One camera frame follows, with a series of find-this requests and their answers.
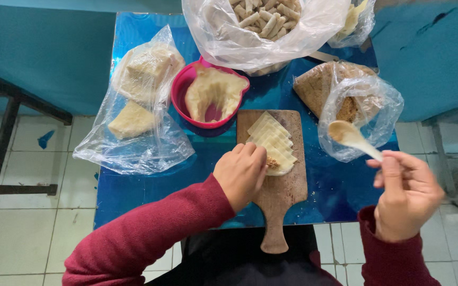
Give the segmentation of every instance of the wooden cutting board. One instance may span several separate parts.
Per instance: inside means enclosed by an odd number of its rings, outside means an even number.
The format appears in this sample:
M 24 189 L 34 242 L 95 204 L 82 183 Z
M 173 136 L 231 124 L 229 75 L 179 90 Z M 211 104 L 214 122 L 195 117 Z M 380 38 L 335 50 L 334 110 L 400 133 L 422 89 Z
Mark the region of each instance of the wooden cutting board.
M 236 141 L 245 143 L 247 130 L 266 110 L 239 110 L 236 122 Z M 266 176 L 263 188 L 252 201 L 260 207 L 266 220 L 266 233 L 261 249 L 266 253 L 284 253 L 289 249 L 283 233 L 284 215 L 289 208 L 307 199 L 307 174 L 300 114 L 294 110 L 268 110 L 271 116 L 291 134 L 293 156 L 298 160 L 284 176 Z

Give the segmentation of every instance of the cutting board handle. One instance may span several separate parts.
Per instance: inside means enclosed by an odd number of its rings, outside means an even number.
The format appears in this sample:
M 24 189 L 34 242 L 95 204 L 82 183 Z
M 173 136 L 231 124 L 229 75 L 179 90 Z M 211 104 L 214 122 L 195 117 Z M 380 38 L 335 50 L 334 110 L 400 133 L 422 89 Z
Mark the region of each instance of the cutting board handle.
M 289 249 L 289 246 L 284 238 L 284 215 L 285 213 L 273 213 L 271 216 L 265 215 L 266 232 L 264 234 L 263 242 L 261 243 L 261 250 L 265 253 L 280 254 Z

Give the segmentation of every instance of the person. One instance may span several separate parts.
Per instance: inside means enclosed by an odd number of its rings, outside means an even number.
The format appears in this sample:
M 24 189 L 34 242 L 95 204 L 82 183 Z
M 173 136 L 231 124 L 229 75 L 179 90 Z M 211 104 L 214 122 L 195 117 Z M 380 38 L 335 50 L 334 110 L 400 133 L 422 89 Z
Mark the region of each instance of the person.
M 358 213 L 366 286 L 440 285 L 421 254 L 421 226 L 444 192 L 427 164 L 384 151 L 374 187 L 384 187 L 377 206 Z M 242 210 L 259 192 L 266 150 L 237 145 L 208 178 L 142 205 L 85 237 L 65 261 L 63 285 L 143 285 L 146 266 L 182 241 L 182 262 L 149 285 L 341 285 L 320 268 L 311 225 L 284 226 L 289 250 L 260 250 L 264 228 L 211 230 Z

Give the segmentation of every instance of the black pants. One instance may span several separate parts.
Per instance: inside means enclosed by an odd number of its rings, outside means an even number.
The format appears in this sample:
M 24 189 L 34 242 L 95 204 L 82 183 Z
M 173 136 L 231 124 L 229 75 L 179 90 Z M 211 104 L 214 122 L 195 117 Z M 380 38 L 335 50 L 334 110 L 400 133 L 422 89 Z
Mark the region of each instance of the black pants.
M 309 253 L 317 250 L 312 225 L 284 226 L 289 250 L 267 254 L 265 229 L 212 230 L 182 241 L 183 258 L 173 270 L 147 285 L 316 285 L 323 281 Z M 318 285 L 332 285 L 325 281 Z

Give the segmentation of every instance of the red sweater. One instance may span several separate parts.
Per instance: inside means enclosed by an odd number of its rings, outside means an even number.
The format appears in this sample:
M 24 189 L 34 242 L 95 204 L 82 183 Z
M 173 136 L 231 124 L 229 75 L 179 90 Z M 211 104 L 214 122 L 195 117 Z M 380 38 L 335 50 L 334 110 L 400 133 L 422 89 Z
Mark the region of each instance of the red sweater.
M 423 262 L 420 235 L 401 243 L 380 241 L 373 234 L 373 210 L 366 207 L 358 213 L 366 258 L 362 267 L 365 286 L 440 286 Z M 143 270 L 174 243 L 218 227 L 235 215 L 210 175 L 203 183 L 142 205 L 93 231 L 65 261 L 63 285 L 143 285 Z M 312 263 L 320 264 L 318 253 L 310 257 Z

